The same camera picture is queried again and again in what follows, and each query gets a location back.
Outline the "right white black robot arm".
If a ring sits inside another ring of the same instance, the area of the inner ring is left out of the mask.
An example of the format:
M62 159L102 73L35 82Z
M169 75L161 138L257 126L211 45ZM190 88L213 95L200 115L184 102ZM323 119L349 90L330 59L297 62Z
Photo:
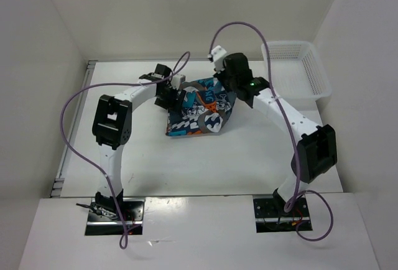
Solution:
M322 126L306 118L282 99L263 77L254 77L247 57L242 53L209 54L215 67L214 76L227 91L249 107L258 110L290 136L293 157L292 173L272 194L273 209L280 216L295 207L299 194L319 175L337 163L336 133L328 124Z

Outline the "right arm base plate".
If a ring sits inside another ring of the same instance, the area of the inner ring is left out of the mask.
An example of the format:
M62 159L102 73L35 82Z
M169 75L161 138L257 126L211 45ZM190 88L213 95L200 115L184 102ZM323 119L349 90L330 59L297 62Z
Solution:
M288 214L278 211L271 195L253 197L257 233L312 231L307 201L300 197Z

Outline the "colourful patterned shorts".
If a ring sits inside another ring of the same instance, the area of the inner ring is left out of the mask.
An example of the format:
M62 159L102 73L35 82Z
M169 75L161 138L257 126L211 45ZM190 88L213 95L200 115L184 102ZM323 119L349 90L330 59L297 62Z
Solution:
M215 77L186 81L181 110L168 111L167 136L218 133L229 120L236 94L226 91Z

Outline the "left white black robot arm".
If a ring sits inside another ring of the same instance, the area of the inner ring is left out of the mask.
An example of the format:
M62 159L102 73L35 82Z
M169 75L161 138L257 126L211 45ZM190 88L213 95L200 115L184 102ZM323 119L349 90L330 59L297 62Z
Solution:
M137 83L116 95L100 96L92 133L99 147L99 167L103 178L95 194L95 205L110 220L124 213L121 162L124 146L132 135L132 114L152 98L164 109L179 109L186 94L180 87L185 75L172 73L162 64L143 74Z

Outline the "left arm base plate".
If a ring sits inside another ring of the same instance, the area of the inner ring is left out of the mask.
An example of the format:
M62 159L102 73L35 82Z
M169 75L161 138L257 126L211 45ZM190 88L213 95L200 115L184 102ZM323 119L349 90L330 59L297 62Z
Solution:
M142 235L144 199L125 198L122 216L126 222L128 235ZM88 212L85 236L121 236L123 225L120 217L104 208L97 207L92 200Z

